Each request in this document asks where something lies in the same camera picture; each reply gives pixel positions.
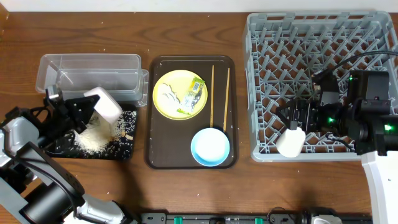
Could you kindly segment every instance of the speckled black mat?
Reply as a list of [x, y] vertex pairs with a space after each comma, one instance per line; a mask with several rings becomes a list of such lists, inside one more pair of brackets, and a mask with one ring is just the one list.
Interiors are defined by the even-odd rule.
[[133, 137], [133, 140], [128, 140], [126, 137], [119, 135], [117, 141], [110, 141], [104, 150], [100, 152], [87, 152], [80, 148], [79, 144], [74, 140], [74, 134], [66, 134], [55, 143], [53, 151], [47, 151], [51, 157], [62, 158], [81, 158], [81, 159], [111, 159], [111, 160], [125, 160], [130, 159], [134, 149], [134, 140], [136, 134], [137, 108], [134, 105], [120, 105], [123, 113], [120, 116], [124, 121], [124, 130], [126, 134]]

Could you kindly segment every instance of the wooden surface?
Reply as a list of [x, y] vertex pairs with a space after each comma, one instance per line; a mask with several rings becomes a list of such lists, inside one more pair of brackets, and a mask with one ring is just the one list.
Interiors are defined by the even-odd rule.
[[0, 40], [4, 32], [4, 26], [8, 20], [8, 15], [7, 9], [0, 3]]
[[[56, 159], [86, 193], [132, 211], [267, 213], [281, 206], [333, 207], [370, 213], [360, 162], [258, 163], [250, 157], [247, 90], [241, 37], [248, 13], [13, 12], [0, 43], [0, 116], [14, 106], [42, 105], [35, 91], [41, 56], [64, 53], [139, 54], [148, 69], [159, 55], [221, 54], [236, 66], [239, 159], [226, 170], [153, 170], [144, 162], [146, 109], [139, 110], [130, 161]], [[398, 14], [394, 14], [398, 27]], [[15, 222], [0, 209], [0, 222]]]

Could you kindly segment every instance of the plastic dish rack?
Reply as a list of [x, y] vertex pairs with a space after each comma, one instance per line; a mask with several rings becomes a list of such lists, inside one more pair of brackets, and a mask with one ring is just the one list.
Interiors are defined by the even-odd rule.
[[[344, 145], [327, 140], [321, 133], [308, 134], [296, 158], [280, 155], [275, 144], [286, 127], [274, 113], [292, 98], [318, 97], [312, 88], [312, 74], [373, 50], [398, 50], [396, 33], [386, 12], [250, 14], [243, 33], [243, 52], [252, 158], [258, 162], [360, 160]], [[334, 75], [338, 77], [341, 100], [346, 96], [351, 69], [388, 71], [391, 114], [398, 112], [397, 57], [372, 55], [337, 69]], [[354, 146], [349, 138], [341, 139]]]

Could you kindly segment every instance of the green led light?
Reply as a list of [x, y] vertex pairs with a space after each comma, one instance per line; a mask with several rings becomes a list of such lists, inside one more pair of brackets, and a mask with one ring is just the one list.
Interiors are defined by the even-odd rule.
[[386, 131], [393, 130], [393, 127], [386, 124], [386, 125], [384, 125], [384, 130], [386, 130]]

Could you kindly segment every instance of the clear plastic container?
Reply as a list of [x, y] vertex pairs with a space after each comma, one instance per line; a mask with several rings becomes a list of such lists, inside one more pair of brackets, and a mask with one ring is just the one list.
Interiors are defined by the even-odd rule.
[[36, 90], [57, 84], [65, 100], [103, 87], [118, 102], [147, 104], [148, 71], [135, 54], [47, 54], [40, 60]]

